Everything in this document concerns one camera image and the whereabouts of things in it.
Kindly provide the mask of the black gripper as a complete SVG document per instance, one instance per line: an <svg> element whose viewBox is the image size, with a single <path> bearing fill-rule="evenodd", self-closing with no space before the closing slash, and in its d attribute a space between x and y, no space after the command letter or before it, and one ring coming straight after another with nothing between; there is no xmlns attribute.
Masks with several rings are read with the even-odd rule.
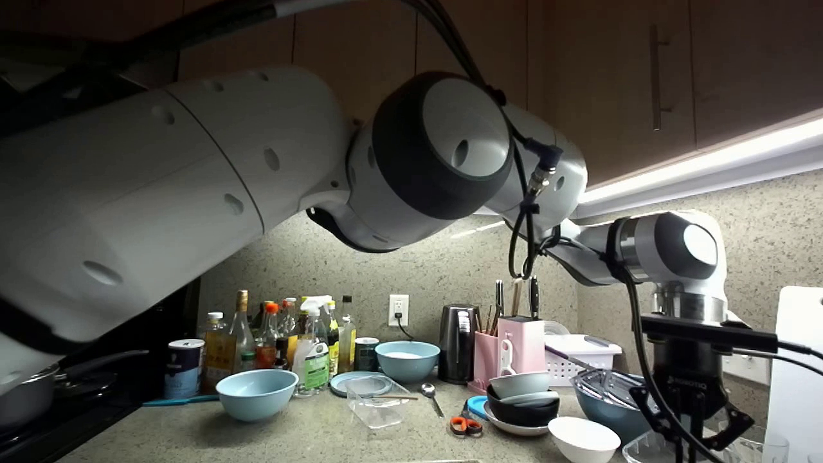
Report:
<svg viewBox="0 0 823 463"><path fill-rule="evenodd" d="M753 420L731 403L721 381L721 359L700 370L677 364L651 364L640 355L640 386L631 388L644 420L677 449L726 449ZM726 427L705 438L703 424L717 411L726 415Z"/></svg>

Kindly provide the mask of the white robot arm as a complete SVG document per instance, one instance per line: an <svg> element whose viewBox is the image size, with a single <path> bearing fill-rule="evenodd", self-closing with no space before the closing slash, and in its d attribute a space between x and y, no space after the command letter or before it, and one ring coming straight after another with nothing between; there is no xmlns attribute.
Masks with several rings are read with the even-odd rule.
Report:
<svg viewBox="0 0 823 463"><path fill-rule="evenodd" d="M2 94L0 384L34 381L292 213L393 253L491 208L586 285L653 282L660 313L633 322L645 420L705 456L741 438L750 422L721 381L735 330L717 223L653 213L577 227L582 151L478 70L407 80L365 129L302 66L94 92L156 49L326 3L219 0ZM708 435L721 411L726 429Z"/></svg>

